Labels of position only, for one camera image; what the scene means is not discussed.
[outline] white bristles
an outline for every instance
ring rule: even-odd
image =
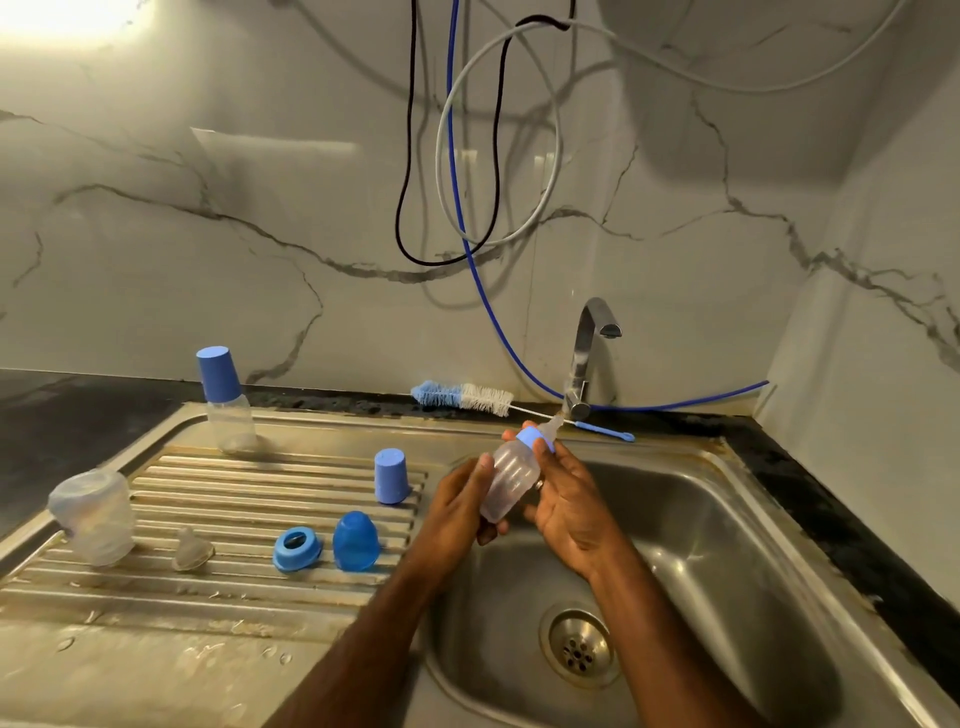
[[[514,395],[502,389],[478,387],[476,384],[464,384],[460,396],[460,406],[479,412],[490,412],[497,417],[510,414],[510,404]]]

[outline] blue bristle brush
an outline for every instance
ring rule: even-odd
[[[427,380],[411,389],[410,395],[424,407],[475,409],[478,412],[490,412],[497,417],[506,417],[510,414],[510,410],[514,409],[517,412],[523,412],[534,417],[550,419],[550,415],[544,415],[541,412],[534,412],[532,409],[524,409],[513,404],[514,395],[510,392],[493,389],[492,387],[480,387],[476,384],[458,384],[454,387],[446,387],[439,382]],[[564,420],[564,422],[590,432],[618,437],[628,443],[632,443],[636,439],[629,432],[617,432],[614,429],[606,429],[590,423],[574,422],[573,420]]]

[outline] faucet spout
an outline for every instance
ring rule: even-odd
[[[573,360],[564,388],[564,414],[578,421],[585,420],[590,413],[590,405],[584,398],[587,395],[587,366],[595,333],[605,339],[616,339],[623,335],[607,302],[597,297],[587,301],[580,313],[577,336],[573,342]]]

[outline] black cable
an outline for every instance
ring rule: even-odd
[[[417,0],[410,0],[410,91],[407,95],[407,164],[406,170],[403,173],[403,186],[400,188],[400,198],[396,202],[394,237],[396,239],[396,246],[400,248],[400,252],[407,260],[428,268],[440,268],[445,265],[453,265],[454,263],[459,263],[466,260],[467,254],[464,253],[463,255],[457,255],[456,257],[452,257],[447,260],[420,260],[418,257],[411,255],[407,251],[403,245],[403,239],[400,237],[400,213],[403,211],[403,201],[407,195],[407,187],[410,185],[410,172],[413,165],[414,84],[417,78],[418,10]],[[576,14],[577,0],[570,0],[570,10],[568,14],[569,19],[572,20],[574,17],[576,17]],[[570,26],[568,24],[563,23],[554,17],[550,17],[549,15],[539,14],[527,15],[525,18],[517,22],[515,27],[526,25],[528,23],[545,23],[547,25],[552,25],[554,28],[562,32],[570,30]],[[500,212],[500,152],[497,145],[497,137],[500,130],[500,112],[503,110],[503,86],[507,73],[507,52],[510,49],[511,40],[513,39],[509,37],[503,42],[503,50],[500,52],[500,69],[496,86],[496,107],[493,110],[493,213],[491,215],[490,226],[487,228],[487,232],[482,238],[480,238],[480,242],[470,249],[470,255],[476,255],[480,249],[487,244],[487,241],[490,240],[491,235],[493,235],[493,228],[496,226],[496,218]],[[559,163],[559,159],[554,160],[554,164]]]

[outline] drain strainer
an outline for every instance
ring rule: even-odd
[[[547,662],[578,688],[603,688],[620,674],[610,633],[593,612],[582,604],[558,604],[540,620]]]

